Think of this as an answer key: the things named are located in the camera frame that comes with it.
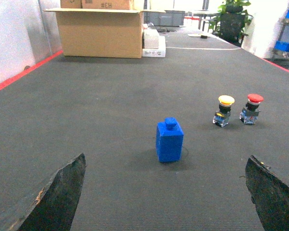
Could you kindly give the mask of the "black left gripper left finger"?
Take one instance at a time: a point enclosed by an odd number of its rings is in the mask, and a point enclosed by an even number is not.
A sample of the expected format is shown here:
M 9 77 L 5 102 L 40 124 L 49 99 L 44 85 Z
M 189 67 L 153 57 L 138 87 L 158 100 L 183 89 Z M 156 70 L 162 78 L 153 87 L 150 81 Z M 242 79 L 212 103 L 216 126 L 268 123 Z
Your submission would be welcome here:
M 69 231 L 78 207 L 86 171 L 83 153 L 58 169 L 11 231 Z

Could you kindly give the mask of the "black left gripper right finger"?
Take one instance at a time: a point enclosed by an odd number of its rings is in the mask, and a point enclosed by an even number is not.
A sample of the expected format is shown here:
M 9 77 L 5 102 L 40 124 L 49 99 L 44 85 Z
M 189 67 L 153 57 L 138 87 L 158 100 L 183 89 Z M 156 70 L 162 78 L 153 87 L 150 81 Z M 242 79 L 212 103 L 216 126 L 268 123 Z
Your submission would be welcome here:
M 245 167 L 246 187 L 266 231 L 289 231 L 289 186 L 257 157 Z

